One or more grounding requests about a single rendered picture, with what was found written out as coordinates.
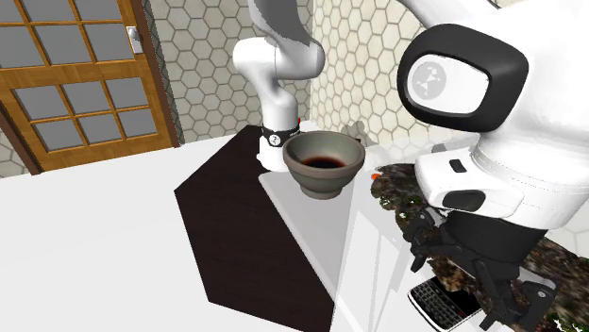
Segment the dark mottled flat thing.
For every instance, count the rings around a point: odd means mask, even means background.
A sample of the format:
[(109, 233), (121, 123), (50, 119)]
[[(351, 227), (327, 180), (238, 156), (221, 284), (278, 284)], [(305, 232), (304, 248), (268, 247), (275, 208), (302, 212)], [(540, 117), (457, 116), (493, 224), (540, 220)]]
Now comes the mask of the dark mottled flat thing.
[[(397, 163), (380, 166), (371, 194), (382, 208), (395, 213), (403, 231), (414, 214), (429, 204), (416, 181), (414, 165)], [(428, 264), (447, 291), (467, 291), (488, 313), (492, 301), (480, 282), (461, 271), (447, 255), (430, 255)], [(579, 257), (560, 244), (542, 238), (524, 259), (523, 267), (557, 284), (554, 302), (532, 332), (589, 332), (589, 258)], [(529, 332), (519, 324), (510, 324), (515, 332)]]

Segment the wooden door with glass panes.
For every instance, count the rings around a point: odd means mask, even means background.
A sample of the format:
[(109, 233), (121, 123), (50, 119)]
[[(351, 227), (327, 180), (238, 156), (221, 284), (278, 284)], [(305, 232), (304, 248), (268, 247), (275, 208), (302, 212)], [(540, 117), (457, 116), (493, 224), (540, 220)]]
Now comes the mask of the wooden door with glass panes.
[(31, 174), (179, 145), (141, 0), (0, 0), (0, 129)]

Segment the black keypad phone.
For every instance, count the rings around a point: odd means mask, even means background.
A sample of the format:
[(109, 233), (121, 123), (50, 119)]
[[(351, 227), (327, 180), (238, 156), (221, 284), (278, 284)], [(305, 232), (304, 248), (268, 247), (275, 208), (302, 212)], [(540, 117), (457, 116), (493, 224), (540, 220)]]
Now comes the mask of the black keypad phone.
[(465, 290), (448, 291), (436, 276), (410, 289), (408, 298), (437, 332), (451, 332), (481, 311), (474, 295)]

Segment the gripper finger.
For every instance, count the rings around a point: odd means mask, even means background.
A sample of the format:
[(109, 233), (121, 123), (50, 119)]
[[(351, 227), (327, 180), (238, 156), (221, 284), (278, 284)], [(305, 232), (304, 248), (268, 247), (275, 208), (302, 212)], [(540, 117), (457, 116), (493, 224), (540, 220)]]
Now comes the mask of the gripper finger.
[(410, 251), (414, 256), (412, 272), (418, 272), (431, 254), (453, 256), (462, 252), (462, 247), (455, 241), (442, 237), (441, 225), (444, 222), (442, 215), (432, 207), (421, 209), (410, 219), (403, 230), (403, 238), (411, 244)]
[[(480, 328), (488, 330), (493, 323), (500, 322), (519, 324), (532, 332), (556, 297), (555, 283), (512, 263), (475, 259), (472, 264), (493, 305)], [(527, 307), (519, 306), (514, 300), (512, 280), (522, 283), (522, 292), (529, 302)]]

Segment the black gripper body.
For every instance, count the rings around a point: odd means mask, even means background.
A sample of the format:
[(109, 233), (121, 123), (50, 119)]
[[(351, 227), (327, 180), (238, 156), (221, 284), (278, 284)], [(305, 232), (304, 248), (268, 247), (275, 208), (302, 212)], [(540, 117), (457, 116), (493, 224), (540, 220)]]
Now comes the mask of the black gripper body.
[(454, 263), (477, 276), (474, 262), (480, 260), (493, 278), (517, 278), (524, 259), (547, 233), (459, 211), (449, 213), (442, 230), (444, 241), (453, 241), (463, 249), (451, 256)]

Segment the grey bowl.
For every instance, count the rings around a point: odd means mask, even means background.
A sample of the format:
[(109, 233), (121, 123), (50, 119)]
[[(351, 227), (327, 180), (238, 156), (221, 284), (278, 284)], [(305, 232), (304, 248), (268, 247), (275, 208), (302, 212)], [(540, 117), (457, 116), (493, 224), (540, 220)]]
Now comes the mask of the grey bowl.
[(288, 139), (283, 159), (306, 195), (327, 200), (338, 196), (354, 179), (364, 164), (365, 148), (346, 134), (312, 131)]

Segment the dark robot stand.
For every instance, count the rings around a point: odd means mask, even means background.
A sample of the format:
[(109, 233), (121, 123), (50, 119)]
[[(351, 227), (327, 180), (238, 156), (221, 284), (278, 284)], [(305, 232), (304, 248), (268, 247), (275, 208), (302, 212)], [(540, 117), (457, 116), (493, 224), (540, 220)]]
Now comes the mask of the dark robot stand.
[(208, 300), (301, 332), (329, 332), (334, 303), (262, 187), (248, 125), (175, 195)]

